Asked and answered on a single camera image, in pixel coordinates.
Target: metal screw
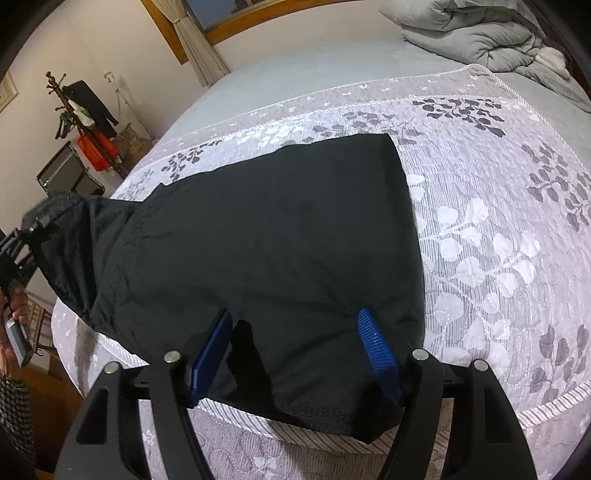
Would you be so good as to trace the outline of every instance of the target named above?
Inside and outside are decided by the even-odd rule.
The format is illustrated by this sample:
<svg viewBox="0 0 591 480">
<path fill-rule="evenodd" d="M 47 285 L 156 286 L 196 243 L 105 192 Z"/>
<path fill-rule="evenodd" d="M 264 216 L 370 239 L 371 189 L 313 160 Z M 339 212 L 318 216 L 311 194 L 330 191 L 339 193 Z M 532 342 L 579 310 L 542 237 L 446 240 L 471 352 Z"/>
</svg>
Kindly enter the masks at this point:
<svg viewBox="0 0 591 480">
<path fill-rule="evenodd" d="M 176 350 L 172 350 L 164 355 L 164 361 L 168 364 L 175 364 L 181 359 L 181 354 Z"/>
<path fill-rule="evenodd" d="M 415 360 L 424 361 L 429 358 L 429 352 L 423 350 L 422 348 L 417 348 L 416 350 L 413 350 L 413 358 Z"/>
<path fill-rule="evenodd" d="M 119 364 L 117 362 L 111 362 L 105 365 L 106 374 L 114 374 L 118 369 Z"/>
<path fill-rule="evenodd" d="M 479 372 L 486 372 L 488 370 L 488 364 L 484 360 L 475 360 L 474 368 Z"/>
</svg>

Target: wall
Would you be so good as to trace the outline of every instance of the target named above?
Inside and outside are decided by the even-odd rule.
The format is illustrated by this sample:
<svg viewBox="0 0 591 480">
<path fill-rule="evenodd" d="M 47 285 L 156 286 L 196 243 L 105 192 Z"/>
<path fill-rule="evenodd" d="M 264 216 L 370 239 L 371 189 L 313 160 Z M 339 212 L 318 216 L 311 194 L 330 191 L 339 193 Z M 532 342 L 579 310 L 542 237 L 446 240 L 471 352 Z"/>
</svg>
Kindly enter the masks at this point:
<svg viewBox="0 0 591 480">
<path fill-rule="evenodd" d="M 178 62 L 139 0 L 66 0 L 64 7 L 101 71 L 113 72 L 156 137 L 205 92 L 191 65 Z"/>
<path fill-rule="evenodd" d="M 57 9 L 31 36 L 10 69 L 19 95 L 0 113 L 0 228 L 6 233 L 20 226 L 23 214 L 46 198 L 35 177 L 65 143 L 55 140 L 61 105 L 48 95 L 45 73 L 67 72 L 66 81 L 84 78 L 101 97 L 115 101 L 102 71 L 81 42 L 64 8 Z M 76 138 L 75 133 L 69 138 Z M 117 177 L 93 174 L 107 194 L 118 186 Z M 55 295 L 38 273 L 29 289 L 51 309 Z"/>
<path fill-rule="evenodd" d="M 380 1 L 296 12 L 228 38 L 216 49 L 230 70 L 238 70 L 318 45 L 400 36 L 378 12 Z M 179 64 L 139 0 L 66 0 L 65 6 L 102 71 L 113 71 L 156 136 L 205 93 L 191 65 Z"/>
</svg>

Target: window frame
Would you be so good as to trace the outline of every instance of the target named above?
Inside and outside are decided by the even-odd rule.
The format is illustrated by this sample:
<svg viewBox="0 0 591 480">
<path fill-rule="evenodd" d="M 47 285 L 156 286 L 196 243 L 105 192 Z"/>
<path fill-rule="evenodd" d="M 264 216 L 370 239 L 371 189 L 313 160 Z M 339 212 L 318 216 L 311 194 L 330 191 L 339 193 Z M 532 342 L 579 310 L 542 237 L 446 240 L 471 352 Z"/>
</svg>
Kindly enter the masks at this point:
<svg viewBox="0 0 591 480">
<path fill-rule="evenodd" d="M 174 29 L 174 25 L 163 15 L 158 7 L 154 5 L 152 0 L 140 1 L 152 17 L 152 20 L 154 20 L 156 27 L 160 30 L 160 33 L 163 35 L 180 64 L 187 63 L 189 59 L 187 58 L 187 54 L 185 53 L 176 30 Z M 204 34 L 208 42 L 211 45 L 215 45 L 239 34 L 240 32 L 269 20 L 273 20 L 274 18 L 283 17 L 284 15 L 309 8 L 352 1 L 358 0 L 267 0 L 233 14 L 228 19 L 206 29 Z M 189 16 L 192 17 L 194 21 L 196 20 L 191 11 L 189 11 Z"/>
</svg>

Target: sleeve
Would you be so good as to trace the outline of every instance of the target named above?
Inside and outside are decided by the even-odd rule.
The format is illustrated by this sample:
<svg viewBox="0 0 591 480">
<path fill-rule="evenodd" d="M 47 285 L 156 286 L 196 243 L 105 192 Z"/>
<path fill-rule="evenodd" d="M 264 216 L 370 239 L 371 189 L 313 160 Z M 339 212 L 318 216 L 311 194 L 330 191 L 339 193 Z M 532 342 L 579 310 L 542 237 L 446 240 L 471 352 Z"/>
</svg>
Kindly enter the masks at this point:
<svg viewBox="0 0 591 480">
<path fill-rule="evenodd" d="M 31 398 L 26 385 L 0 374 L 0 424 L 16 450 L 35 465 L 35 438 Z"/>
</svg>

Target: black cloth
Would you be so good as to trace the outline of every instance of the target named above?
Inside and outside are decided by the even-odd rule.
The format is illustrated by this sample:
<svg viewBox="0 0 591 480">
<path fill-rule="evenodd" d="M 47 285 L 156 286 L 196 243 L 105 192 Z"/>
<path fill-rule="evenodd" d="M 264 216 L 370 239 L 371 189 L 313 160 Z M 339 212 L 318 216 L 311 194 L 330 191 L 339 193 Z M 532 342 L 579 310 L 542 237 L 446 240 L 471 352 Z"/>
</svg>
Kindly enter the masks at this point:
<svg viewBox="0 0 591 480">
<path fill-rule="evenodd" d="M 14 480 L 36 480 L 35 469 L 24 455 L 14 447 L 7 433 L 0 425 L 0 472 L 2 478 Z"/>
<path fill-rule="evenodd" d="M 119 122 L 111 115 L 109 109 L 100 101 L 86 82 L 79 80 L 62 88 L 62 91 L 70 100 L 74 100 L 78 105 L 88 110 L 88 113 L 90 113 L 90 116 L 96 122 L 96 127 L 106 137 L 113 138 L 117 135 L 117 132 L 113 129 L 109 121 L 115 126 L 119 125 Z"/>
<path fill-rule="evenodd" d="M 388 135 L 290 145 L 142 203 L 68 194 L 39 212 L 59 216 L 33 249 L 50 284 L 127 350 L 183 351 L 225 307 L 236 326 L 210 398 L 366 442 L 397 422 L 356 326 L 371 306 L 387 335 L 423 341 L 420 249 Z"/>
</svg>

